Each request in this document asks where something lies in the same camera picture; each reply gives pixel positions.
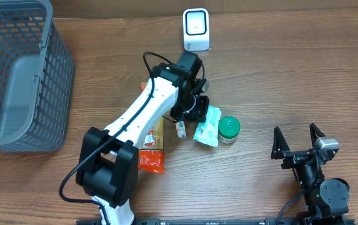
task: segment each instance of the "can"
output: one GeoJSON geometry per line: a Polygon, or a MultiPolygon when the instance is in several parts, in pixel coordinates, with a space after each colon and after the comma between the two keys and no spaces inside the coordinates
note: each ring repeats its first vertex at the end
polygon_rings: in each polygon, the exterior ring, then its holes
{"type": "Polygon", "coordinates": [[[219,140],[224,144],[233,143],[240,133],[240,122],[233,116],[226,116],[219,121],[219,140]]]}

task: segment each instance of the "snack bag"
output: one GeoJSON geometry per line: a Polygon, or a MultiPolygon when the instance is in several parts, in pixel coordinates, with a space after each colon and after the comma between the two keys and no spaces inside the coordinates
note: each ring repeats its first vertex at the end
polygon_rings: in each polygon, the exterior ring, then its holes
{"type": "MultiPolygon", "coordinates": [[[[147,86],[147,82],[141,83],[143,91],[147,86]]],[[[145,140],[143,140],[139,148],[139,169],[151,173],[165,173],[164,165],[164,118],[154,125],[148,132],[145,140]]]]}

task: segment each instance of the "plastic basket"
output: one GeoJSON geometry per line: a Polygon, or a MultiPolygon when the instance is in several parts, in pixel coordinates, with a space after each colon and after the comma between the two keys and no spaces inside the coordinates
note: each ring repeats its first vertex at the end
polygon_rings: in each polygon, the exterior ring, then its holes
{"type": "Polygon", "coordinates": [[[0,150],[60,149],[74,63],[47,0],[0,0],[0,150]]]}

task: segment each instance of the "gray crate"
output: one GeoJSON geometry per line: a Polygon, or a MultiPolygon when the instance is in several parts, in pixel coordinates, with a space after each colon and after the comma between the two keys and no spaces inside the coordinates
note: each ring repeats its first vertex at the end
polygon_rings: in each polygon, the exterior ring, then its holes
{"type": "Polygon", "coordinates": [[[63,145],[74,63],[48,0],[0,0],[0,150],[63,145]]]}

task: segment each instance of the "can lid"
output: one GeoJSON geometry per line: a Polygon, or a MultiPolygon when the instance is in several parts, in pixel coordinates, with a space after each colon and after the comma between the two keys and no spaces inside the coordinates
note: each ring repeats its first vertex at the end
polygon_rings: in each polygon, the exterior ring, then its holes
{"type": "Polygon", "coordinates": [[[224,138],[235,138],[240,133],[240,122],[232,116],[226,116],[219,121],[219,134],[224,138]]]}

